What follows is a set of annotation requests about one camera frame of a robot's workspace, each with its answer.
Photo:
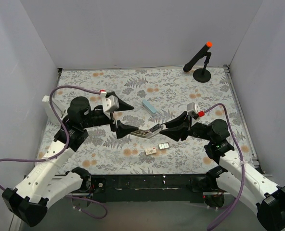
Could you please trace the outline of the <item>staple tray with staples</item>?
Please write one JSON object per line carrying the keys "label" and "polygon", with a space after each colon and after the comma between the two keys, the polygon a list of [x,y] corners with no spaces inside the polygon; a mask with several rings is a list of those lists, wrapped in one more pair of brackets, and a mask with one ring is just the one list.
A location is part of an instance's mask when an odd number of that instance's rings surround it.
{"label": "staple tray with staples", "polygon": [[158,145],[158,148],[159,148],[159,150],[165,150],[165,149],[169,149],[169,148],[170,148],[170,145],[169,145],[168,142],[160,143],[160,144]]}

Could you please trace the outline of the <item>light blue stapler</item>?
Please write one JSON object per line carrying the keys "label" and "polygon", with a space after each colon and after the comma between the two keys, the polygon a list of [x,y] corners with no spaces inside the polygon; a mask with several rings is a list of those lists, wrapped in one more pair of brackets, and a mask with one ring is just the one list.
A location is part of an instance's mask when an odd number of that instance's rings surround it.
{"label": "light blue stapler", "polygon": [[157,113],[155,107],[147,100],[142,100],[142,107],[152,116]]}

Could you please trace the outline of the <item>beige stapler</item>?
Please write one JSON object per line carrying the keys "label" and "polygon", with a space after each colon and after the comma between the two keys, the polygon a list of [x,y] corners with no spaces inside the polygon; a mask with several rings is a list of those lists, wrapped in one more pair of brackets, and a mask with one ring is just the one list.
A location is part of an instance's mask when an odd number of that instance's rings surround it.
{"label": "beige stapler", "polygon": [[130,135],[140,137],[140,138],[144,138],[144,139],[151,139],[152,137],[159,134],[159,132],[163,128],[164,128],[164,125],[157,124],[157,125],[153,126],[152,128],[147,129],[147,130],[139,129],[139,130],[136,130],[134,132],[131,132]]}

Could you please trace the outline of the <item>staple box sleeve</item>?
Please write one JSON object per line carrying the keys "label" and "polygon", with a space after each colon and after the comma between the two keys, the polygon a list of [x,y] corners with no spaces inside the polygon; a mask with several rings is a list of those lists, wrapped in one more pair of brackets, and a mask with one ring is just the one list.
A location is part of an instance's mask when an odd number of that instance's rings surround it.
{"label": "staple box sleeve", "polygon": [[153,154],[156,154],[156,153],[157,153],[157,150],[156,150],[155,147],[145,149],[145,154],[146,155],[153,155]]}

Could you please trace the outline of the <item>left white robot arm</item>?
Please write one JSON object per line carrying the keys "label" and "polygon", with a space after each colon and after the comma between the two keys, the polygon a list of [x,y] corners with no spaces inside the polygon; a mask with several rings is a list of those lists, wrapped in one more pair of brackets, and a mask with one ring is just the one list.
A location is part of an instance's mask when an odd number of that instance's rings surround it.
{"label": "left white robot arm", "polygon": [[101,105],[91,108],[86,97],[74,98],[48,152],[31,172],[13,189],[2,193],[8,209],[28,226],[38,225],[48,209],[73,191],[88,192],[92,188],[91,174],[76,167],[61,180],[51,184],[61,166],[75,154],[88,137],[88,128],[109,125],[118,138],[123,138],[137,127],[122,124],[114,119],[115,111],[132,110],[133,106],[119,99],[114,92],[100,91]]}

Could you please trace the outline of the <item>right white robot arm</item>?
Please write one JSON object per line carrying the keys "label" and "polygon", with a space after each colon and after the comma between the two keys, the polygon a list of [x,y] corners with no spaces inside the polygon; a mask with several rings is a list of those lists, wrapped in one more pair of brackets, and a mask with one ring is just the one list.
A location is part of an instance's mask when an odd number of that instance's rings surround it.
{"label": "right white robot arm", "polygon": [[189,136],[207,140],[206,154],[218,164],[207,172],[207,187],[233,195],[254,212],[265,230],[281,231],[285,228],[285,186],[279,186],[243,160],[226,140],[230,135],[228,128],[222,119],[205,125],[192,123],[191,117],[183,113],[165,123],[160,134],[174,141],[183,141]]}

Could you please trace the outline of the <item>floral table mat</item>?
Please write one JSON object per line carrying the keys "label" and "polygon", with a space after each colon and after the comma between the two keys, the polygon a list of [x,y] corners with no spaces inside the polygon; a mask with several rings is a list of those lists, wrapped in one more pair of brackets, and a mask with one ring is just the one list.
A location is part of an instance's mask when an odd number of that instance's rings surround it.
{"label": "floral table mat", "polygon": [[[211,80],[199,83],[192,73],[181,68],[63,71],[55,99],[64,105],[77,96],[87,97],[91,107],[101,104],[98,95],[87,90],[114,91],[126,103],[134,107],[131,111],[116,112],[117,120],[126,125],[149,129],[178,117],[187,109],[187,104],[196,103],[208,113],[201,123],[215,119],[229,120],[233,136],[228,142],[241,149],[245,162],[252,164],[253,151],[243,128],[234,95],[223,68],[212,68]],[[150,115],[142,100],[150,102],[157,113]],[[205,173],[216,166],[208,158],[204,146],[207,141],[188,137],[175,142],[163,135],[151,139],[126,136],[117,139],[109,126],[88,130],[88,138],[78,151],[59,169],[63,175],[75,167],[87,169],[92,174],[185,174]],[[169,149],[159,150],[160,143],[168,142]],[[156,154],[146,155],[145,149],[155,147]]]}

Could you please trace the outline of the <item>white metronome device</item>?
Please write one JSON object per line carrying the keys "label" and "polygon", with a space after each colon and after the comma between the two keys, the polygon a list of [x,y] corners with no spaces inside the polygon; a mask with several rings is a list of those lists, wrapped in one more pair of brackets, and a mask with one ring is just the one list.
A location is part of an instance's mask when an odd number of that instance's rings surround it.
{"label": "white metronome device", "polygon": [[[54,125],[60,126],[60,121],[57,119],[56,115],[53,113],[52,107],[50,105],[50,100],[49,100],[49,96],[45,95],[42,99],[42,104],[44,106],[44,109],[46,111],[46,114],[48,116],[48,119],[51,123],[53,123]],[[56,111],[56,113],[58,114],[58,116],[60,117],[60,119],[62,120],[65,116],[66,113],[66,107],[65,105],[63,105],[60,101],[53,99],[52,100],[52,104],[53,107]]]}

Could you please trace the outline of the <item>black microphone stand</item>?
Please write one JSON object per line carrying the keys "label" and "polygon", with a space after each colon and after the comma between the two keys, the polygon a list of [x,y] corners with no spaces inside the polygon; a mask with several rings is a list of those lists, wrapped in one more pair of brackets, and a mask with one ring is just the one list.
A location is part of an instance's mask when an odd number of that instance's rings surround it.
{"label": "black microphone stand", "polygon": [[211,79],[211,73],[207,70],[207,65],[209,63],[209,60],[211,58],[211,52],[207,52],[205,54],[205,61],[204,61],[204,66],[203,68],[199,68],[193,72],[193,78],[197,82],[200,83],[207,83]]}

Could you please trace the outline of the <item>black microphone orange tip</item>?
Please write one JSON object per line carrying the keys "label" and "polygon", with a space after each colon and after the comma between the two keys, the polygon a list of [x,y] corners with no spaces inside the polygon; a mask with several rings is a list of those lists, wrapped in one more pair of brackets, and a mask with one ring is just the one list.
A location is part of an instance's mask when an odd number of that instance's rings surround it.
{"label": "black microphone orange tip", "polygon": [[183,67],[183,71],[185,73],[191,71],[192,67],[203,57],[205,57],[208,53],[208,50],[212,47],[212,43],[208,41],[200,51]]}

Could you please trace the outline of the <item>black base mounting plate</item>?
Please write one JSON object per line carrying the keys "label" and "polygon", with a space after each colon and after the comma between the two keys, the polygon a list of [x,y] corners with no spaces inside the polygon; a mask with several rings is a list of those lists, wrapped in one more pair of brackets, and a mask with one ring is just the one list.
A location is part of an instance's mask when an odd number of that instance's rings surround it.
{"label": "black base mounting plate", "polygon": [[227,195],[207,174],[92,175],[88,189],[77,189],[71,194],[89,196],[101,203],[204,203],[208,198],[222,199]]}

